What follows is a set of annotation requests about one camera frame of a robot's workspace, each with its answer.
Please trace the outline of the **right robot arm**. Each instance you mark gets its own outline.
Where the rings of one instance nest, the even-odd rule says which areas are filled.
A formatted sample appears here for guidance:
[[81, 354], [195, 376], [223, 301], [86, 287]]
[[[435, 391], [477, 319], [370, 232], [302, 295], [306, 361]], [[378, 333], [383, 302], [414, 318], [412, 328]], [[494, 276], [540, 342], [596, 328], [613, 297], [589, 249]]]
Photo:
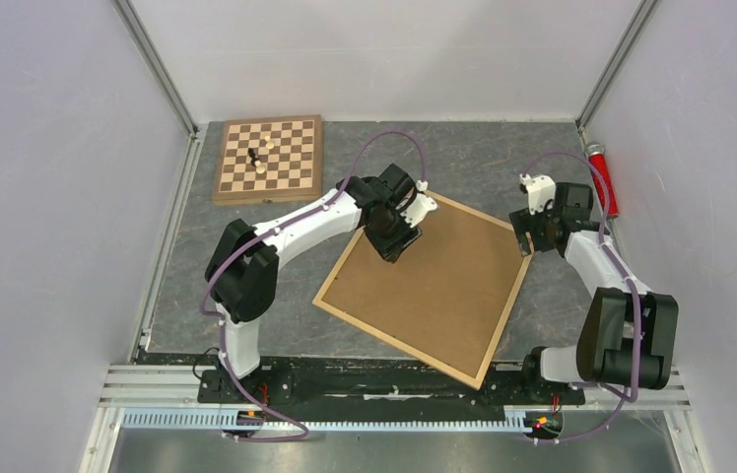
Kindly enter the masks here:
[[592, 297], [578, 340], [561, 348], [536, 347], [522, 363], [522, 394], [544, 402], [563, 385], [619, 386], [634, 400], [670, 379], [679, 306], [633, 275], [612, 237], [592, 220], [593, 189], [523, 175], [526, 208], [510, 214], [522, 254], [555, 250], [580, 276]]

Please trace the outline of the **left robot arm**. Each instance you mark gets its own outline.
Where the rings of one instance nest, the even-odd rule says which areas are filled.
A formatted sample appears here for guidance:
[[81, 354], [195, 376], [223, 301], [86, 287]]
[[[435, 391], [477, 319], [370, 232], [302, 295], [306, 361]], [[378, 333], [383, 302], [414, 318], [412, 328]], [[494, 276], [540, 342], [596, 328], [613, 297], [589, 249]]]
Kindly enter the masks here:
[[421, 235], [436, 210], [428, 181], [396, 165], [378, 176], [351, 173], [297, 211], [251, 225], [229, 222], [204, 271], [198, 309], [217, 321], [222, 388], [237, 402], [260, 387], [260, 317], [275, 300], [279, 272], [295, 258], [341, 234], [360, 230], [379, 257], [395, 263]]

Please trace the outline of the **red glitter microphone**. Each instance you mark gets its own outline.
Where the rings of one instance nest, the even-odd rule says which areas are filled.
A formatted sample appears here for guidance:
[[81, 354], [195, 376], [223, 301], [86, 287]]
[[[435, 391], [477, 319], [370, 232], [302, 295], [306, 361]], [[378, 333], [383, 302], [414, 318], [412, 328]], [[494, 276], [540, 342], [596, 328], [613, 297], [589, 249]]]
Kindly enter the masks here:
[[608, 218], [617, 218], [619, 216], [619, 208], [605, 159], [604, 145], [596, 141], [589, 142], [584, 148], [584, 155], [587, 161], [597, 171], [597, 174], [593, 175], [593, 182], [596, 187], [601, 209], [607, 210]]

